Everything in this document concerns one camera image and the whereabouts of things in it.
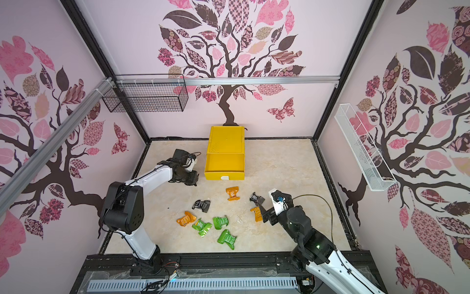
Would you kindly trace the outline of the black cookie packet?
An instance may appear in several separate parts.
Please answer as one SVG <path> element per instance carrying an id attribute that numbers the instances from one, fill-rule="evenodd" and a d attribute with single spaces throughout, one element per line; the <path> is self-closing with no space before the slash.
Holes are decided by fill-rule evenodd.
<path id="1" fill-rule="evenodd" d="M 255 192 L 250 196 L 249 200 L 253 202 L 256 206 L 262 205 L 265 201 L 264 197 L 256 195 Z"/>
<path id="2" fill-rule="evenodd" d="M 210 205 L 210 200 L 197 200 L 193 204 L 192 209 L 200 209 L 203 213 L 207 213 L 209 211 Z"/>

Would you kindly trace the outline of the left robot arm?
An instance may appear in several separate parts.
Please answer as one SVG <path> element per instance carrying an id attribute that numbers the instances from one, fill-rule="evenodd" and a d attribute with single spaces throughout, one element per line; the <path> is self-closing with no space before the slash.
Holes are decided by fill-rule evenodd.
<path id="1" fill-rule="evenodd" d="M 148 268 L 160 267 L 160 249 L 143 227 L 144 197 L 165 183 L 196 186 L 194 170 L 200 152 L 176 149 L 173 156 L 162 160 L 147 173 L 126 182 L 113 182 L 108 187 L 99 225 L 118 234 L 132 250 L 133 256 Z"/>

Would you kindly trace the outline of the yellow three-drawer cabinet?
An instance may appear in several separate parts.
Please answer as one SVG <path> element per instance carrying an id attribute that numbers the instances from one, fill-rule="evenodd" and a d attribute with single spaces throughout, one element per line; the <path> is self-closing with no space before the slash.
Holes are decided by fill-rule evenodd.
<path id="1" fill-rule="evenodd" d="M 245 129 L 242 126 L 213 126 L 209 136 L 208 154 L 245 153 Z"/>

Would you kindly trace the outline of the orange cookie packet right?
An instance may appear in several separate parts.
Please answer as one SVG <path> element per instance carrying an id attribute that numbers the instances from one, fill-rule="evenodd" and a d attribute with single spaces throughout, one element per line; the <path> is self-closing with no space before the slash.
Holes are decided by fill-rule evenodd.
<path id="1" fill-rule="evenodd" d="M 264 222 L 264 209 L 261 207 L 254 207 L 251 209 L 251 212 L 255 215 L 255 222 Z"/>

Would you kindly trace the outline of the orange cookie packet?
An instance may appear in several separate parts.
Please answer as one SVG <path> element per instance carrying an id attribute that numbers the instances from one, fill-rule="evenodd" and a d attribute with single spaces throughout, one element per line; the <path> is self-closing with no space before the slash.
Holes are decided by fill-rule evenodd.
<path id="1" fill-rule="evenodd" d="M 254 207 L 251 209 L 251 212 L 255 215 L 255 222 L 264 222 L 264 209 L 261 207 Z"/>
<path id="2" fill-rule="evenodd" d="M 237 195 L 238 192 L 239 188 L 237 186 L 226 188 L 226 193 L 229 195 L 228 201 L 239 200 L 240 197 Z"/>
<path id="3" fill-rule="evenodd" d="M 177 219 L 177 223 L 181 226 L 181 227 L 186 227 L 187 225 L 195 222 L 197 220 L 197 217 L 195 215 L 193 215 L 191 212 L 189 211 L 185 211 L 184 213 L 184 216 Z"/>

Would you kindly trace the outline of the orange cookie packet left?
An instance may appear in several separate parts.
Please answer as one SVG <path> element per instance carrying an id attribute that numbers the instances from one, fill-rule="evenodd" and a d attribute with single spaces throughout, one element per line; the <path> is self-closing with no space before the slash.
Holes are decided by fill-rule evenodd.
<path id="1" fill-rule="evenodd" d="M 181 227 L 186 227 L 187 225 L 195 222 L 197 220 L 197 217 L 195 215 L 193 215 L 191 212 L 189 211 L 185 211 L 184 213 L 184 216 L 177 219 L 177 223 L 181 226 Z"/>

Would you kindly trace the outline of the orange cookie packet centre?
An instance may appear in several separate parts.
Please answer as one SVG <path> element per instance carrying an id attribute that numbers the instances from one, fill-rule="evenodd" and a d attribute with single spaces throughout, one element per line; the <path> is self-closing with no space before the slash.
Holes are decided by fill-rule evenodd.
<path id="1" fill-rule="evenodd" d="M 226 188 L 226 193 L 229 195 L 228 201 L 239 200 L 240 197 L 237 195 L 238 192 L 239 188 L 237 186 Z"/>

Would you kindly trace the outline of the green cookie packet front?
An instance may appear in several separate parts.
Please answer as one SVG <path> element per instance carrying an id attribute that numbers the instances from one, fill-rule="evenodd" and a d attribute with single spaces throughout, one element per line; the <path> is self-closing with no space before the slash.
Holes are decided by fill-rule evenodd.
<path id="1" fill-rule="evenodd" d="M 234 250 L 236 239 L 236 236 L 233 236 L 228 229 L 225 229 L 217 239 L 217 242 L 221 245 L 226 244 L 231 250 Z"/>

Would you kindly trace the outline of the green cookie packet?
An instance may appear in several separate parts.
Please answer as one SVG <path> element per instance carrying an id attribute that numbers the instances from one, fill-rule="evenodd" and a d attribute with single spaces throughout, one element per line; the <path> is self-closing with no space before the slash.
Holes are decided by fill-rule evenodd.
<path id="1" fill-rule="evenodd" d="M 214 225 L 214 228 L 216 230 L 221 230 L 223 229 L 224 227 L 228 226 L 229 224 L 229 220 L 228 220 L 228 217 L 227 216 L 223 216 L 223 217 L 214 217 L 212 219 L 213 221 L 213 225 Z"/>
<path id="2" fill-rule="evenodd" d="M 236 236 L 233 236 L 228 229 L 225 229 L 217 239 L 217 242 L 221 245 L 226 244 L 231 250 L 234 250 L 236 239 Z"/>
<path id="3" fill-rule="evenodd" d="M 205 237 L 210 229 L 212 229 L 212 224 L 210 222 L 204 222 L 201 219 L 198 219 L 193 225 L 192 228 L 198 232 L 198 235 Z"/>

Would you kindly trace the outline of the green cookie packet middle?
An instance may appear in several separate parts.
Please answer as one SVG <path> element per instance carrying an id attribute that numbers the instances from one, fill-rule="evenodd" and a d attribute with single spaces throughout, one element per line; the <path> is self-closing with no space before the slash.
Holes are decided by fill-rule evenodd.
<path id="1" fill-rule="evenodd" d="M 229 224 L 229 220 L 228 220 L 228 217 L 227 216 L 223 216 L 223 217 L 214 217 L 212 219 L 213 221 L 213 225 L 214 225 L 214 228 L 216 230 L 221 230 L 223 229 L 224 227 L 228 226 Z"/>

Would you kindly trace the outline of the green cookie packet left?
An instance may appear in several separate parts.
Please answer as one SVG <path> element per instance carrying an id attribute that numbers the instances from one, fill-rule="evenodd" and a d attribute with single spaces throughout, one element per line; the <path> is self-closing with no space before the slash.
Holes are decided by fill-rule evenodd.
<path id="1" fill-rule="evenodd" d="M 210 229 L 212 229 L 212 224 L 210 222 L 204 222 L 201 219 L 198 219 L 193 225 L 192 228 L 198 232 L 198 235 L 205 237 Z"/>

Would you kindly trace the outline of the black base frame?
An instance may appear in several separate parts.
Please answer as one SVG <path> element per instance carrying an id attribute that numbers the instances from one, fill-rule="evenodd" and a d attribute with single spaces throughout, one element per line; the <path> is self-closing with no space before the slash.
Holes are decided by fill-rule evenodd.
<path id="1" fill-rule="evenodd" d="M 343 255 L 357 269 L 369 270 L 371 281 L 380 290 L 386 291 L 384 282 L 369 251 L 346 251 Z M 307 278 L 306 270 L 295 269 L 289 252 L 223 252 L 223 253 L 177 253 L 161 254 L 164 268 L 154 277 L 162 278 L 167 272 L 179 267 L 186 273 L 203 273 L 215 270 L 263 269 L 274 270 L 277 274 Z M 105 254 L 87 256 L 75 280 L 71 293 L 77 294 L 85 280 L 85 275 L 92 271 L 104 271 L 110 274 L 128 272 L 132 276 L 151 277 L 142 269 L 140 263 L 131 254 Z"/>

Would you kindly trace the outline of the aluminium rail back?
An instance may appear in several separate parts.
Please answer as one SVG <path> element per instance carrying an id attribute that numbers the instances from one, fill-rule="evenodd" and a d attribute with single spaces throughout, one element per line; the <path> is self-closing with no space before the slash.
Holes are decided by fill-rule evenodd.
<path id="1" fill-rule="evenodd" d="M 186 86 L 207 85 L 286 85 L 286 84 L 337 84 L 339 76 L 297 76 L 297 77 L 224 77 L 224 78 L 127 78 L 117 81 L 123 84 L 161 84 L 173 83 Z"/>

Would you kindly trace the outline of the aluminium rail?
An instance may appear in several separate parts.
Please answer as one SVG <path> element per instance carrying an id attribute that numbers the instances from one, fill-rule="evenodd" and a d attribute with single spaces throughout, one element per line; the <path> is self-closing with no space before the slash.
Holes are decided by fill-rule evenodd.
<path id="1" fill-rule="evenodd" d="M 112 79 L 102 80 L 96 89 L 92 90 L 74 112 L 68 116 L 56 131 L 36 150 L 24 166 L 22 166 L 9 182 L 1 189 L 1 214 L 5 214 L 13 202 L 26 189 L 27 185 L 40 172 L 52 155 L 66 141 L 68 136 L 80 124 L 80 121 L 90 112 L 103 95 L 112 88 Z"/>
<path id="2" fill-rule="evenodd" d="M 337 84 L 339 76 L 297 76 L 297 77 L 224 77 L 224 78 L 127 78 L 117 81 L 123 84 L 161 84 L 173 83 L 186 86 L 207 85 L 286 85 L 286 84 Z"/>

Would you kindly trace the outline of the aluminium rail left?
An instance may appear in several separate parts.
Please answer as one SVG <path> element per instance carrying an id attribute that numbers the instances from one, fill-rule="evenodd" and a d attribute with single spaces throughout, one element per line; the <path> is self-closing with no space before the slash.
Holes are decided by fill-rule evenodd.
<path id="1" fill-rule="evenodd" d="M 92 90 L 74 112 L 68 116 L 56 131 L 36 150 L 24 166 L 22 166 L 9 182 L 1 189 L 1 214 L 5 214 L 13 202 L 26 189 L 27 185 L 40 172 L 52 155 L 66 141 L 68 136 L 80 124 L 80 121 L 90 112 L 103 95 L 112 88 L 112 79 L 102 80 L 96 89 Z"/>

